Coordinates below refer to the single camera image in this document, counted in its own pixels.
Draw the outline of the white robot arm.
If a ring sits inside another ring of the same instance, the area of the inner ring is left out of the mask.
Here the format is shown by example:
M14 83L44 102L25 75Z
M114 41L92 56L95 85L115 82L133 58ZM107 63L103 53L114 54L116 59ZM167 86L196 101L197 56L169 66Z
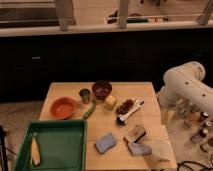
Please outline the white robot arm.
M164 73L164 85L157 93L160 105L168 108L185 98L213 115L213 88L202 82L205 75L204 66L196 61L170 68Z

